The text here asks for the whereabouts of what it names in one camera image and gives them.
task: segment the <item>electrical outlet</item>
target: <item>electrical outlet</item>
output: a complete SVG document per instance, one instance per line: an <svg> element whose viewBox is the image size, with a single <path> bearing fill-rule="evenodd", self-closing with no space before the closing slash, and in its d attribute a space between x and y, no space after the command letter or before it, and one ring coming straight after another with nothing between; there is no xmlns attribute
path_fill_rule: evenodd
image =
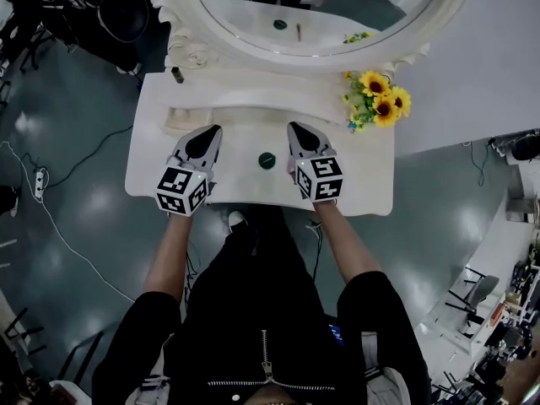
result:
<svg viewBox="0 0 540 405"><path fill-rule="evenodd" d="M42 170L39 170L35 173L35 188L34 188L34 195L37 199L41 199L43 196L43 179L45 178L45 174Z"/></svg>

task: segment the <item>forearm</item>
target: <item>forearm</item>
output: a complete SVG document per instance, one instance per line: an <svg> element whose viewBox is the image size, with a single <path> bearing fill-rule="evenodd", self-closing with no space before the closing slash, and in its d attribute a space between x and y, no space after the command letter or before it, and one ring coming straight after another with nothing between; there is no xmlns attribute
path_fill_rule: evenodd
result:
<svg viewBox="0 0 540 405"><path fill-rule="evenodd" d="M345 283L361 273L381 270L379 263L366 249L334 202L316 202L313 205Z"/></svg>
<svg viewBox="0 0 540 405"><path fill-rule="evenodd" d="M144 291L166 293L181 302L186 276L187 243L191 229L192 218L171 215L154 263L146 277Z"/></svg>

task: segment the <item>yellow flower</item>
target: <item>yellow flower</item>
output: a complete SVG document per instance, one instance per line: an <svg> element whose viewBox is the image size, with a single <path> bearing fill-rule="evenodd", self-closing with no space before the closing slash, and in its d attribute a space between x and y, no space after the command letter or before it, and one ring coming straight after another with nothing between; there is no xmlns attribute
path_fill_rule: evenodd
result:
<svg viewBox="0 0 540 405"><path fill-rule="evenodd" d="M411 95L401 87L392 87L392 95L396 98L396 106L399 108L399 111L406 117L408 117L411 112Z"/></svg>
<svg viewBox="0 0 540 405"><path fill-rule="evenodd" d="M396 98L392 95L376 96L373 109L376 111L375 124L378 127L394 126L401 116L396 106Z"/></svg>
<svg viewBox="0 0 540 405"><path fill-rule="evenodd" d="M388 78L378 72L364 72L359 81L364 85L362 93L366 96L389 95L392 92Z"/></svg>

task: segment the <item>zipper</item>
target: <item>zipper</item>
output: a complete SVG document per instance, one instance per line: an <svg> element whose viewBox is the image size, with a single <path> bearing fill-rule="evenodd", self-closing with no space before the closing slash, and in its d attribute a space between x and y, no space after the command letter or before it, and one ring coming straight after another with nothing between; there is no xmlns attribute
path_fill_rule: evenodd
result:
<svg viewBox="0 0 540 405"><path fill-rule="evenodd" d="M330 386L294 386L292 384L284 384L274 380L272 372L272 362L268 360L268 347L267 347L267 331L262 330L262 368L264 369L264 375L267 377L265 381L210 381L209 386L264 386L266 384L275 384L277 386L295 389L295 390L304 390L304 391L332 391L336 390L334 387Z"/></svg>

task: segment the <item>black and white cube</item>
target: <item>black and white cube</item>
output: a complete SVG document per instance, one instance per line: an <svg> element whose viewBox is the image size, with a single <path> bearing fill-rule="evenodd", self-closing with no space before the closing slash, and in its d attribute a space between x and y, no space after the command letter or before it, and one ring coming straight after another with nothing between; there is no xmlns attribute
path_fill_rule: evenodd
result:
<svg viewBox="0 0 540 405"><path fill-rule="evenodd" d="M206 173L167 165L155 199L160 210L191 216L208 196Z"/></svg>
<svg viewBox="0 0 540 405"><path fill-rule="evenodd" d="M338 198L343 186L343 172L336 156L297 160L296 184L314 203Z"/></svg>

